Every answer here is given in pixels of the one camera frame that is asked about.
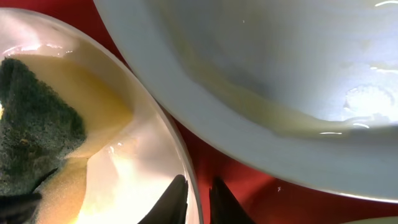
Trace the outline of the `green and yellow sponge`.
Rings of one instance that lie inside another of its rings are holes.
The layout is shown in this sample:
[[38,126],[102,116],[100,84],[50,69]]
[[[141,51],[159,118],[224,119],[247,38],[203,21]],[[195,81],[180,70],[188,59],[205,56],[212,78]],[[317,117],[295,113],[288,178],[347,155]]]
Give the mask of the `green and yellow sponge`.
[[13,55],[1,62],[1,196],[40,193],[25,223],[73,223],[88,159],[132,120],[100,79],[64,58]]

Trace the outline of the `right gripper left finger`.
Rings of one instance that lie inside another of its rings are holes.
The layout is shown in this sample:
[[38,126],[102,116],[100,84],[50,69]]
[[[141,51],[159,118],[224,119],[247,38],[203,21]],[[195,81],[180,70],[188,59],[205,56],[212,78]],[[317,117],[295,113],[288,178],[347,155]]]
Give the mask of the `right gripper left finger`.
[[184,224],[187,214],[188,181],[179,174],[171,181],[150,212],[138,224]]

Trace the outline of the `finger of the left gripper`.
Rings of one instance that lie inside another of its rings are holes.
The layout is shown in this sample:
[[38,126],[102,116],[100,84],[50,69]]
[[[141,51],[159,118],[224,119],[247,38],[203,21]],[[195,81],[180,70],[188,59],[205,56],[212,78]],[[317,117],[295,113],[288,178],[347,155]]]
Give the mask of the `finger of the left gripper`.
[[42,200],[40,193],[1,196],[1,224],[22,224],[30,220]]

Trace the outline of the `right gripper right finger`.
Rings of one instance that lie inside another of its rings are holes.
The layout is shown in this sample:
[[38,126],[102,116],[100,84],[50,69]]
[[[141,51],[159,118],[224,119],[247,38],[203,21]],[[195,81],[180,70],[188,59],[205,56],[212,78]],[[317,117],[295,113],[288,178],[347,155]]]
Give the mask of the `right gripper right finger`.
[[220,177],[213,179],[209,198],[211,224],[255,224]]

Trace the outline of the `cream white plate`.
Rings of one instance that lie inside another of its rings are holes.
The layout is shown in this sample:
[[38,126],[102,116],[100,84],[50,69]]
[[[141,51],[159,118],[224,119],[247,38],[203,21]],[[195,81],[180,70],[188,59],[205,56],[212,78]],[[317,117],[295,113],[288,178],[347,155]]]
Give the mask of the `cream white plate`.
[[176,175],[188,181],[185,223],[203,217],[182,140],[132,72],[80,30],[50,16],[1,9],[1,62],[13,55],[67,59],[100,79],[131,110],[132,120],[88,159],[86,193],[73,223],[139,223]]

